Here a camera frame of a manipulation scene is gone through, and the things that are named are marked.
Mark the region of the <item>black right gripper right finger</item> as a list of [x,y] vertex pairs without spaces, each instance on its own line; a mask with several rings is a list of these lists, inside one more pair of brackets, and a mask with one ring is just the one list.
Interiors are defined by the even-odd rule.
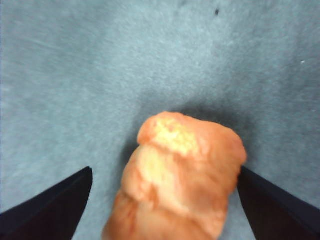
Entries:
[[237,185],[241,205],[257,240],[318,240],[320,210],[246,167]]

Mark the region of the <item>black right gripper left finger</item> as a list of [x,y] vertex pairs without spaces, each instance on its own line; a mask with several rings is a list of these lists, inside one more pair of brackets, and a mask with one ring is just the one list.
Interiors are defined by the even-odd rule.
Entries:
[[71,240],[86,209],[93,171],[85,167],[1,213],[2,240]]

